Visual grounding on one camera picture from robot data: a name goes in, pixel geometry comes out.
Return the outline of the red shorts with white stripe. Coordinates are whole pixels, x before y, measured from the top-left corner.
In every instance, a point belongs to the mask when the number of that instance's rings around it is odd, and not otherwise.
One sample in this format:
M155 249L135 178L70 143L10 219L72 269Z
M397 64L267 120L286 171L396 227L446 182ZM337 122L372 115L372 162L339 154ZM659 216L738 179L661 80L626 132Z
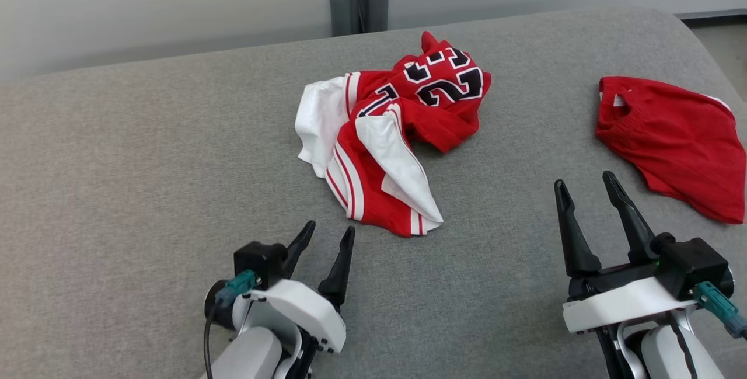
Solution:
M647 188L723 224L747 222L747 149L723 100L635 77L599 81L595 134Z

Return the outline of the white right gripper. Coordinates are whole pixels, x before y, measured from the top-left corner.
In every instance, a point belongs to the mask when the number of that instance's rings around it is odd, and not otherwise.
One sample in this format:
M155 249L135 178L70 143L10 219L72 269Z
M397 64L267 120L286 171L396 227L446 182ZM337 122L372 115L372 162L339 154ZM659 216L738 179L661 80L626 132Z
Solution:
M562 179L554 183L558 227L566 275L570 277L563 320L571 333L641 320L696 305L678 300L655 278L657 254L651 249L655 235L612 171L602 175L609 201L619 212L631 263L601 270L575 217L575 204Z

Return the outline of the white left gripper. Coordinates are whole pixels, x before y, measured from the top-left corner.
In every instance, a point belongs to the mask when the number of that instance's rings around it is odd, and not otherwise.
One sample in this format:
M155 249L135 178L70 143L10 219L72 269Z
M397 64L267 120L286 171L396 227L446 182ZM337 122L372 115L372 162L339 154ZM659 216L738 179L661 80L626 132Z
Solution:
M341 315L345 303L352 262L355 228L350 225L339 243L338 256L318 293L299 281L289 280L302 252L314 234L314 220L304 225L287 246L284 278L267 290L253 289L236 297L232 323L241 334L252 328L272 331L288 353L306 350L304 341L316 339L312 352L340 353L347 338L346 324Z

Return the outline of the red Bulls 23 jersey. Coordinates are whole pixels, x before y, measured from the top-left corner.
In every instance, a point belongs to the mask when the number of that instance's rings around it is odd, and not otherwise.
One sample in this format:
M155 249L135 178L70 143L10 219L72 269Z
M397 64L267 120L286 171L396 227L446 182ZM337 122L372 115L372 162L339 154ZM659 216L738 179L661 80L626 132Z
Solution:
M326 181L347 218L401 237L443 224L424 167L411 148L442 153L479 127L493 77L430 32L422 52L385 71L352 71L307 84L297 108L299 159Z

